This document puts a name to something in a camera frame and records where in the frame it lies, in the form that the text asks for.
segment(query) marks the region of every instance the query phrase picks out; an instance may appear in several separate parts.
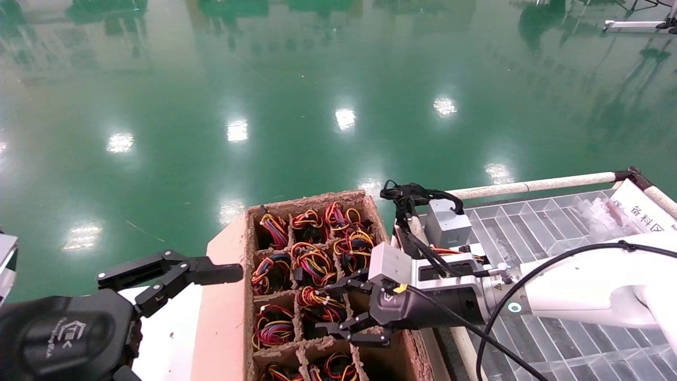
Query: metal stand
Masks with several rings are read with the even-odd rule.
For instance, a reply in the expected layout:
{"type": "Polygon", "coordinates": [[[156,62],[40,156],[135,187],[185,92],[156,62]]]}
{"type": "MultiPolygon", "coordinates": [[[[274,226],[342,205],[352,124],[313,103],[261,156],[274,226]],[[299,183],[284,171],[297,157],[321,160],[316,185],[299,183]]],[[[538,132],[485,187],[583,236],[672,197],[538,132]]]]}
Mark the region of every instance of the metal stand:
{"type": "MultiPolygon", "coordinates": [[[[637,5],[635,0],[632,4],[630,11],[635,10],[637,5]]],[[[610,28],[656,28],[656,29],[669,29],[668,33],[672,35],[677,35],[677,0],[673,0],[670,12],[664,21],[615,21],[615,20],[606,20],[604,23],[604,31],[609,30],[610,28]]]]}

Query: cardboard box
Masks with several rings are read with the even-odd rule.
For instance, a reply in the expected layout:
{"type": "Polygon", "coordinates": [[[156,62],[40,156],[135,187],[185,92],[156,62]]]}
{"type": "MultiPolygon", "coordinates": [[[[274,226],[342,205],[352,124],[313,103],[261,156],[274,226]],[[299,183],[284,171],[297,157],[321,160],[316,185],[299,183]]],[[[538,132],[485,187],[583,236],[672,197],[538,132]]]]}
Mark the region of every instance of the cardboard box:
{"type": "MultiPolygon", "coordinates": [[[[340,202],[343,210],[354,207],[362,214],[362,218],[371,220],[374,223],[372,235],[376,244],[390,241],[374,200],[363,190],[272,203],[267,204],[266,208],[274,216],[285,216],[288,220],[309,208],[324,214],[327,205],[333,201],[340,202]]],[[[259,379],[259,371],[272,361],[289,367],[299,367],[304,380],[310,381],[308,364],[337,350],[352,356],[360,381],[433,379],[430,359],[419,332],[398,332],[393,335],[389,348],[358,348],[345,340],[332,337],[305,340],[300,308],[295,302],[298,292],[296,282],[293,283],[292,290],[268,296],[254,296],[251,287],[252,272],[264,257],[276,252],[271,248],[260,247],[260,237],[265,233],[259,225],[260,219],[260,208],[249,208],[207,247],[207,255],[215,264],[241,263],[244,267],[244,280],[235,284],[204,288],[192,366],[193,381],[255,381],[259,379]],[[251,343],[254,316],[262,305],[270,303],[282,304],[294,312],[295,339],[285,345],[255,352],[251,343]]],[[[291,227],[288,237],[289,244],[284,251],[288,251],[295,243],[291,227]]],[[[337,237],[332,234],[327,243],[319,244],[318,247],[327,249],[326,252],[332,254],[331,247],[336,240],[337,237]]],[[[342,277],[344,274],[336,258],[334,263],[338,277],[342,277]]],[[[366,311],[367,308],[368,300],[363,295],[350,294],[347,298],[348,318],[356,312],[366,311]]]]}

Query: robotic arm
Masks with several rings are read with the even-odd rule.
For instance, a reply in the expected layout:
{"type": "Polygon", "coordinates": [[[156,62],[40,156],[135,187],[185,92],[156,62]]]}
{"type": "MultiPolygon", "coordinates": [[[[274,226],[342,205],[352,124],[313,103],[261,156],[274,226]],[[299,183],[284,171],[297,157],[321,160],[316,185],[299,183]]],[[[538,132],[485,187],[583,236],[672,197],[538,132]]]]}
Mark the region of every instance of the robotic arm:
{"type": "MultiPolygon", "coordinates": [[[[676,233],[636,235],[626,241],[630,247],[677,250],[676,233]]],[[[661,328],[677,349],[677,308],[668,284],[677,271],[675,258],[619,248],[582,252],[542,271],[505,305],[499,305],[519,279],[552,258],[511,268],[488,263],[479,244],[460,249],[464,253],[441,257],[454,273],[443,277],[431,261],[412,259],[381,243],[372,251],[369,269],[326,288],[329,294],[359,291],[370,295],[369,312],[342,324],[318,326],[358,345],[386,346],[399,329],[460,325],[426,298],[406,291],[406,287],[415,287],[474,324],[486,324],[501,308],[501,314],[661,328]],[[360,333],[375,325],[383,327],[384,334],[360,333]]]]}
{"type": "Polygon", "coordinates": [[[100,273],[94,294],[6,304],[0,308],[0,380],[140,381],[131,365],[139,355],[141,317],[191,283],[231,283],[242,275],[239,264],[216,266],[207,257],[167,250],[100,273]],[[158,277],[135,304],[117,294],[158,277]]]}

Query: white pipe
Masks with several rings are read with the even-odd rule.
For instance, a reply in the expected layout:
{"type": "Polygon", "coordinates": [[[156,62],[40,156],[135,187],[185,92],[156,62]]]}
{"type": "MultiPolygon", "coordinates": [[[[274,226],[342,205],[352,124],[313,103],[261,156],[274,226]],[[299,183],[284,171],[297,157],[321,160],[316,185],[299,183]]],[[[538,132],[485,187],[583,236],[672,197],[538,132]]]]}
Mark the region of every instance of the white pipe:
{"type": "Polygon", "coordinates": [[[613,172],[601,172],[599,174],[589,174],[580,176],[569,176],[561,178],[550,178],[545,180],[534,180],[525,182],[514,182],[512,184],[478,186],[477,188],[465,188],[456,190],[447,190],[461,200],[478,199],[480,197],[510,195],[513,193],[524,193],[533,191],[544,191],[546,189],[567,188],[570,186],[581,186],[591,184],[601,184],[603,182],[614,182],[616,175],[613,172]]]}
{"type": "Polygon", "coordinates": [[[656,186],[650,186],[644,189],[644,194],[647,195],[653,202],[662,207],[669,215],[677,219],[677,203],[668,197],[662,190],[656,186]]]}

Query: clear plastic tray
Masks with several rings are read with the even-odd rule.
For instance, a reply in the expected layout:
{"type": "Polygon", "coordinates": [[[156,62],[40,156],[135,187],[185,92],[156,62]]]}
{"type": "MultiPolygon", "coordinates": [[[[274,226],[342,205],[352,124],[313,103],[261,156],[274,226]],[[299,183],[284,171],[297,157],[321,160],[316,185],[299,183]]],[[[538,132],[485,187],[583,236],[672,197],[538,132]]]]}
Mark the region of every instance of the clear plastic tray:
{"type": "MultiPolygon", "coordinates": [[[[605,224],[586,213],[589,202],[613,190],[467,209],[469,243],[481,243],[489,259],[518,265],[574,247],[638,234],[632,226],[605,224]]],[[[677,357],[660,330],[626,329],[533,317],[500,318],[494,336],[552,381],[674,381],[677,357]]],[[[469,332],[475,348],[479,338],[469,332]]],[[[491,381],[533,378],[487,346],[484,370],[491,381]]]]}

